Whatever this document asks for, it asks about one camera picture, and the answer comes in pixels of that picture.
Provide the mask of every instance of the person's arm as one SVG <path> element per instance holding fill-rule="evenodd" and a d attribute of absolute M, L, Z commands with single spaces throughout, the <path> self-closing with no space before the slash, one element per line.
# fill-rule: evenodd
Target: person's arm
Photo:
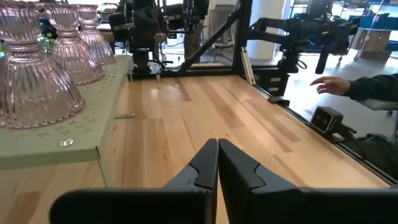
<path fill-rule="evenodd" d="M 398 73 L 377 75 L 372 78 L 360 78 L 350 81 L 351 87 L 345 96 L 352 100 L 375 99 L 398 102 Z"/>

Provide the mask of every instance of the small black camera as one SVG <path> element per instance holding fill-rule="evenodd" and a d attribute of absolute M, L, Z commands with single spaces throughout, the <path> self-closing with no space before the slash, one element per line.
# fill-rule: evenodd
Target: small black camera
<path fill-rule="evenodd" d="M 343 121 L 343 115 L 330 107 L 318 106 L 315 110 L 311 126 L 323 135 L 333 134 L 333 126 L 336 122 Z"/>

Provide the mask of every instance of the person's hand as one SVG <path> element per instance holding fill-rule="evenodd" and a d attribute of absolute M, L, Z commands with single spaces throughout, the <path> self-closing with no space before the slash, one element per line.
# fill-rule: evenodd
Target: person's hand
<path fill-rule="evenodd" d="M 348 80 L 340 77 L 317 78 L 311 83 L 311 86 L 318 84 L 317 91 L 319 94 L 330 93 L 338 96 L 344 95 L 351 87 L 351 83 Z"/>

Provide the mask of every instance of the glass vase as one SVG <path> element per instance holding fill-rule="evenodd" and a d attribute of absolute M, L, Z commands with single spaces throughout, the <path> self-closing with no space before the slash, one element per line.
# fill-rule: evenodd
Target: glass vase
<path fill-rule="evenodd" d="M 42 50 L 41 33 L 34 3 L 0 1 L 0 39 L 7 50 L 0 60 L 1 128 L 45 126 L 85 107 L 68 73 Z"/>
<path fill-rule="evenodd" d="M 75 5 L 43 3 L 58 38 L 51 56 L 69 73 L 74 83 L 84 85 L 104 78 L 104 73 L 89 46 L 79 37 Z"/>
<path fill-rule="evenodd" d="M 96 28 L 98 5 L 80 4 L 76 6 L 81 25 L 79 37 L 88 44 L 99 64 L 106 65 L 115 62 L 110 44 Z"/>

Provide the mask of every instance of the metal frame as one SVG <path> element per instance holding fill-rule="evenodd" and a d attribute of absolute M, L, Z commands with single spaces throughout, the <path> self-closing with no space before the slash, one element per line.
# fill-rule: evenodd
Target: metal frame
<path fill-rule="evenodd" d="M 234 11 L 227 20 L 216 30 L 216 32 L 182 65 L 174 70 L 163 71 L 160 75 L 138 75 L 134 74 L 134 78 L 177 78 L 177 77 L 204 77 L 204 76 L 221 76 L 221 75 L 239 75 L 247 80 L 253 87 L 257 88 L 262 94 L 270 98 L 278 96 L 270 94 L 271 88 L 266 88 L 267 77 L 281 77 L 287 78 L 289 75 L 286 71 L 277 65 L 250 65 L 247 57 L 246 46 L 249 38 L 250 16 L 251 16 L 252 0 L 240 0 L 240 7 Z M 238 32 L 236 34 L 234 57 L 232 66 L 201 66 L 192 67 L 194 62 L 201 57 L 214 43 L 220 38 L 224 32 L 228 30 L 235 22 L 238 22 Z M 283 96 L 284 89 L 279 91 L 279 96 Z M 291 110 L 286 105 L 280 105 L 287 110 L 298 120 L 308 125 L 308 122 L 298 113 Z M 365 166 L 371 172 L 376 174 L 379 178 L 388 184 L 398 184 L 398 180 L 390 177 L 388 174 L 378 169 L 368 161 L 363 161 L 354 151 L 348 149 L 341 143 L 336 143 L 334 139 L 326 139 L 334 144 L 336 147 L 347 153 L 350 157 L 358 163 Z"/>
<path fill-rule="evenodd" d="M 394 130 L 392 131 L 391 141 L 398 144 L 398 114 L 396 115 Z"/>

